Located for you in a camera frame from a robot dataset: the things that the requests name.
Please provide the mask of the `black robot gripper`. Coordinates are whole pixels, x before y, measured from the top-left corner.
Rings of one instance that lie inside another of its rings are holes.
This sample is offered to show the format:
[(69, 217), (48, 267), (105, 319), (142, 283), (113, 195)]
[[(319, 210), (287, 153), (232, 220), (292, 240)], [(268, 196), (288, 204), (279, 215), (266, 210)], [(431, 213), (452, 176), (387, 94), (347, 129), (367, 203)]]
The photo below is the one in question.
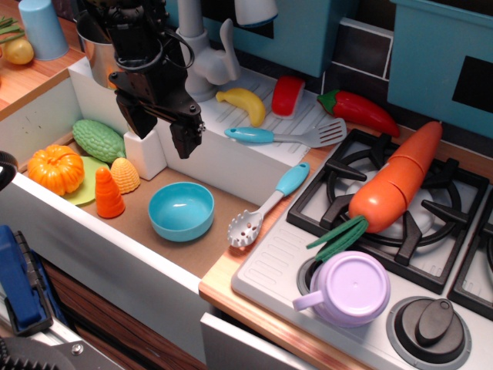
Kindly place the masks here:
[(116, 85), (117, 105), (132, 131), (143, 140), (158, 119), (171, 123), (180, 159), (188, 159), (202, 143), (204, 131), (200, 107), (186, 91), (186, 78), (186, 72), (170, 62), (123, 67), (109, 77)]

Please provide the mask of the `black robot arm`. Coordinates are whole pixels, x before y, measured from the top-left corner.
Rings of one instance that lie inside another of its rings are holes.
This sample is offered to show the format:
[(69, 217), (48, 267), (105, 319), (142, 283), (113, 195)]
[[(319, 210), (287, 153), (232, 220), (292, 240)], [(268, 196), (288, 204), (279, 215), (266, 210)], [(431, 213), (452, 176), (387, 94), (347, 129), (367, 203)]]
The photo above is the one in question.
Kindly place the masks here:
[(110, 74), (116, 102), (134, 133), (145, 138), (162, 119), (169, 123), (179, 157), (202, 143), (199, 104), (186, 91), (184, 40), (170, 29), (164, 1), (117, 1), (102, 11), (101, 24), (120, 68)]

